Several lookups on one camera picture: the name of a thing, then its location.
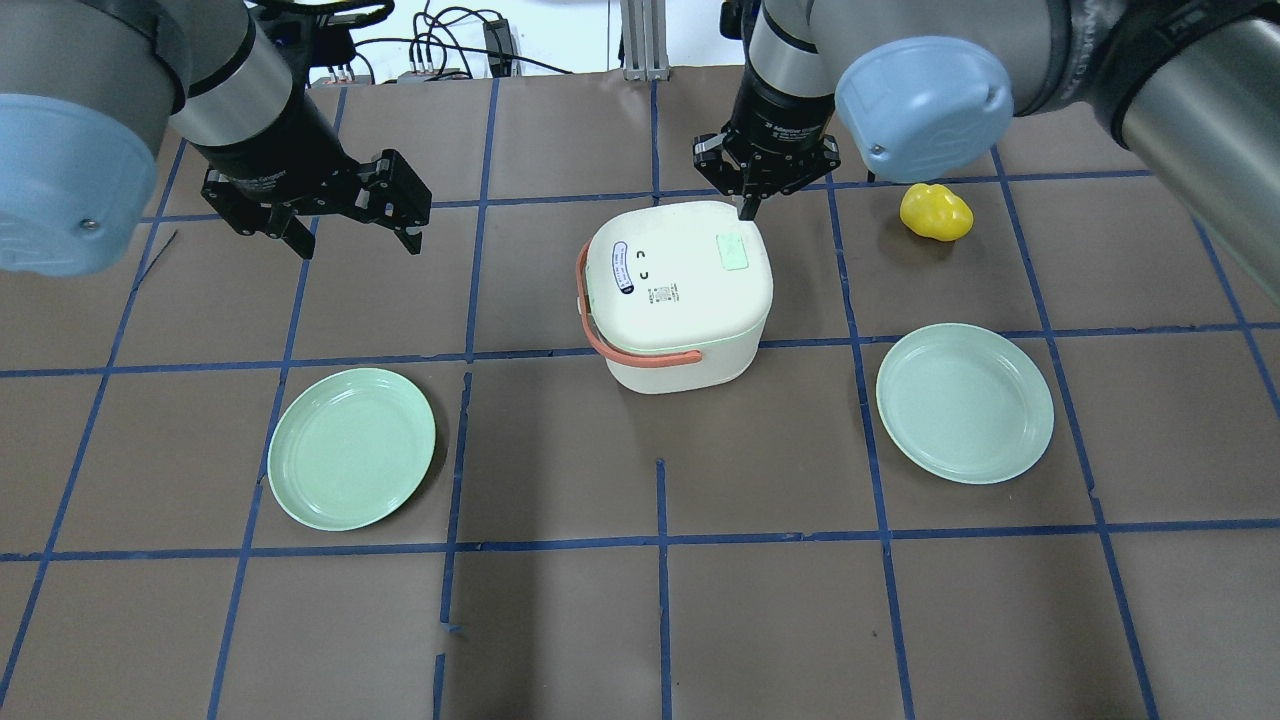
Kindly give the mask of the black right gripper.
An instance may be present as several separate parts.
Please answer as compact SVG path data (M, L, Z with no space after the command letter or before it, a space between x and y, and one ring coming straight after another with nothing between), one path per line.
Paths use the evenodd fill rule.
M828 133L835 95L785 94L744 79L728 120L692 140L692 167L724 196L739 197L739 220L754 222L762 201L791 195L841 165Z

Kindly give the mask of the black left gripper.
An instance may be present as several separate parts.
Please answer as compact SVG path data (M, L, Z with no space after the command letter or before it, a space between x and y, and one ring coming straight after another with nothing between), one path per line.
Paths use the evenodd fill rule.
M342 215L392 231L410 255L422 251L433 193L408 161L384 149L357 161L307 95L292 95L256 136L202 146L209 167L201 195L237 233L262 233L300 259L314 258L314 232L301 217Z

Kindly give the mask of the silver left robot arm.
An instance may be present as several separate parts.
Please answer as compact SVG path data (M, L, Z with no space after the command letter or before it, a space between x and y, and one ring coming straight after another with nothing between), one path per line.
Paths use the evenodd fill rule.
M1 265L86 275L119 261L168 131L206 161L201 193L238 234L302 259L303 217L422 247L433 195L396 150L357 161L307 95L317 35L348 1L5 1Z

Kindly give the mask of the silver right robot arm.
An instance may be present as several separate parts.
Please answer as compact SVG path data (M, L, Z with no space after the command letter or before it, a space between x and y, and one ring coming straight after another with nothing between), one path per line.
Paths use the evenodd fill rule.
M692 164L742 219L838 167L833 117L869 174L911 184L1087 102L1277 297L1275 1L727 1L721 31L742 81Z

